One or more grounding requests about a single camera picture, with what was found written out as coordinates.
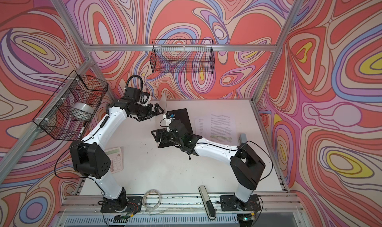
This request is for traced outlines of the white and black file folder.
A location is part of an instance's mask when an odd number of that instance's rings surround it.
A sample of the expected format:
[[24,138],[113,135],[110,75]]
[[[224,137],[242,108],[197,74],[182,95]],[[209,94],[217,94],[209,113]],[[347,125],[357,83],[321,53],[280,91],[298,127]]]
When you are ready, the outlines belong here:
[[187,108],[178,101],[162,97],[159,106],[164,113],[159,118],[159,128],[153,132],[159,148],[174,146],[184,148],[193,133]]

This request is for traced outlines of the printed paper sheets stack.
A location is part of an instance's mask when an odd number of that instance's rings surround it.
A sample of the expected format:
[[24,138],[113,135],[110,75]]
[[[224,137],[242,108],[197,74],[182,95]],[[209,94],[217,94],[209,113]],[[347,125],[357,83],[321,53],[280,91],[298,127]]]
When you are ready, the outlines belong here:
[[238,145],[238,133],[233,116],[209,114],[195,118],[194,124],[197,135],[225,145]]

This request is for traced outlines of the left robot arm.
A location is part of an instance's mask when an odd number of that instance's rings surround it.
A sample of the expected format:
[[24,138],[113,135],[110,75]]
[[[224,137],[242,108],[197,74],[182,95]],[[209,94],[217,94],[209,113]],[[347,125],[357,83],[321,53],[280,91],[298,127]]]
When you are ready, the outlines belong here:
[[129,80],[134,78],[139,80],[139,88],[126,85],[124,95],[107,105],[106,115],[96,127],[69,148],[74,170],[95,183],[102,193],[101,205],[116,213],[126,210],[128,200],[125,189],[111,173],[111,160],[105,146],[126,119],[142,122],[164,113],[158,104],[149,102],[150,94],[143,90],[143,78],[132,75]]

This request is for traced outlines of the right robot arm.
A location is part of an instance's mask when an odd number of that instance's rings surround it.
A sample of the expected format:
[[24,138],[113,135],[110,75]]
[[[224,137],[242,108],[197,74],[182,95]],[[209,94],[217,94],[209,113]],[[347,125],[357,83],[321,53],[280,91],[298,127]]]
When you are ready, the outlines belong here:
[[232,210],[248,210],[250,198],[261,181],[265,162],[247,144],[228,146],[210,141],[200,135],[189,132],[186,126],[173,116],[164,116],[166,125],[151,132],[157,143],[169,143],[189,157],[204,156],[228,164],[238,181],[238,187],[232,196],[221,196],[221,206]]

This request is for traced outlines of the pink white calculator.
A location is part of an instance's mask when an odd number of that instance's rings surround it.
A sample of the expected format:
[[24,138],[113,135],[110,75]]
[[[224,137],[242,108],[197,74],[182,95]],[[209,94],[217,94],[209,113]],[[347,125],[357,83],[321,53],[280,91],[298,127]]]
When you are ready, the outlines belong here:
[[105,151],[110,159],[110,172],[118,173],[123,171],[123,155],[121,147],[114,147]]

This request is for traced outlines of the silver tape roll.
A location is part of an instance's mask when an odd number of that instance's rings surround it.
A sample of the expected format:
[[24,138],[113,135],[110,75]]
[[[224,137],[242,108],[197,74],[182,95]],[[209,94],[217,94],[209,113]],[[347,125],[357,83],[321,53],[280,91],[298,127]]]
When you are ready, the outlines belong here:
[[94,109],[85,103],[77,102],[71,108],[72,115],[85,115],[85,114],[93,114]]

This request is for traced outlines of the marker pen in basket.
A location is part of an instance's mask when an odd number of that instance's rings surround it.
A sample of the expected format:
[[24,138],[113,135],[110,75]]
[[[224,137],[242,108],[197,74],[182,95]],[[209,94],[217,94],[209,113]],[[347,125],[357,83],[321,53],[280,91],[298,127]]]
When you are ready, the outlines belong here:
[[86,125],[87,125],[87,122],[84,122],[84,123],[83,123],[83,126],[81,127],[80,132],[79,132],[79,134],[78,134],[78,140],[81,140],[81,139],[82,139],[82,135],[83,135],[83,132],[84,132],[84,130],[85,130]]

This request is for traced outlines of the grey blue hole punch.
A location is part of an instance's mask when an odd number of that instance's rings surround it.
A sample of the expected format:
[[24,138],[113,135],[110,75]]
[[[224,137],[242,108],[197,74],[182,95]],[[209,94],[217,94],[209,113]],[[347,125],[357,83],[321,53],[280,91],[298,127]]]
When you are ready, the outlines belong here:
[[238,142],[239,144],[241,143],[246,143],[247,142],[247,136],[245,133],[240,133],[238,136]]

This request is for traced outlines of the white and black stapler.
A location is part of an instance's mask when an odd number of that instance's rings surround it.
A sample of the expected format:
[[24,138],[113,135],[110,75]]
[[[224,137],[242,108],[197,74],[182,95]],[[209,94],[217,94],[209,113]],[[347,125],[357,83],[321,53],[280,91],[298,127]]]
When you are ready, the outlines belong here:
[[215,220],[216,219],[216,210],[212,204],[212,201],[209,197],[207,189],[204,185],[201,185],[199,187],[199,193],[201,195],[202,202],[203,202],[203,205],[205,207],[208,218],[212,221]]

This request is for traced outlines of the aluminium frame rail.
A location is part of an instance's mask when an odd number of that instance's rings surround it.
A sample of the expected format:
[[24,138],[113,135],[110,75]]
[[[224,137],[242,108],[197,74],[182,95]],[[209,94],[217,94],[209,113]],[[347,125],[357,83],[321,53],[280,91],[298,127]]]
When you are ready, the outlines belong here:
[[150,195],[139,213],[127,219],[101,213],[100,196],[72,196],[64,200],[55,227],[311,227],[297,195],[259,193],[262,209],[222,211],[220,193],[210,194],[216,219],[210,220],[200,194]]

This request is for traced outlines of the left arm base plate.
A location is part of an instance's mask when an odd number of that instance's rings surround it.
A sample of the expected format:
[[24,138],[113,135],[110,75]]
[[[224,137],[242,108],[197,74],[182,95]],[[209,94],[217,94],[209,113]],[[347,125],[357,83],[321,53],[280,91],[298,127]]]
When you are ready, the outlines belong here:
[[130,213],[136,214],[141,211],[143,197],[140,196],[130,196],[125,197],[125,200],[121,198],[116,200],[110,200],[103,198],[98,201],[98,205],[101,206],[102,213]]

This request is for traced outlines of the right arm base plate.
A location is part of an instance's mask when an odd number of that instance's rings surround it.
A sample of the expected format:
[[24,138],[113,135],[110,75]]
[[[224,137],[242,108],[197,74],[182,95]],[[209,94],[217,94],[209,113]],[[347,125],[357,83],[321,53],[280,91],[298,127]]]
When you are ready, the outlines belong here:
[[262,209],[259,196],[251,195],[247,202],[240,201],[234,195],[221,195],[220,201],[222,211],[254,211]]

